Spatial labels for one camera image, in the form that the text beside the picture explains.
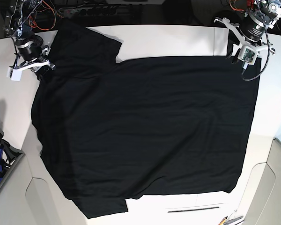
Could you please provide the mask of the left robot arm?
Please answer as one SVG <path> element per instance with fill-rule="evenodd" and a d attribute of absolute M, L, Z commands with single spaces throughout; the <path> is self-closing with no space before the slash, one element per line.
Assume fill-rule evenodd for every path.
<path fill-rule="evenodd" d="M 269 40 L 263 41 L 262 37 L 268 38 L 268 30 L 281 19 L 281 0 L 249 0 L 243 12 L 241 22 L 233 23 L 226 17 L 216 17 L 214 22 L 229 29 L 226 57 L 232 56 L 233 48 L 237 45 L 240 48 L 233 61 L 253 65 L 262 51 L 275 54 L 273 44 Z"/>

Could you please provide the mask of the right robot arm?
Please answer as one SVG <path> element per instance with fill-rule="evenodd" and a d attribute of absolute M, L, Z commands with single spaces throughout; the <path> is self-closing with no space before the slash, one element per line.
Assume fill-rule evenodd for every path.
<path fill-rule="evenodd" d="M 47 57 L 50 47 L 33 32 L 38 27 L 34 19 L 37 9 L 43 3 L 43 0 L 13 0 L 6 13 L 4 31 L 12 39 L 15 49 L 14 63 L 7 71 L 7 77 L 12 81 L 20 81 L 25 70 L 30 70 L 41 80 L 46 72 L 55 69 Z"/>

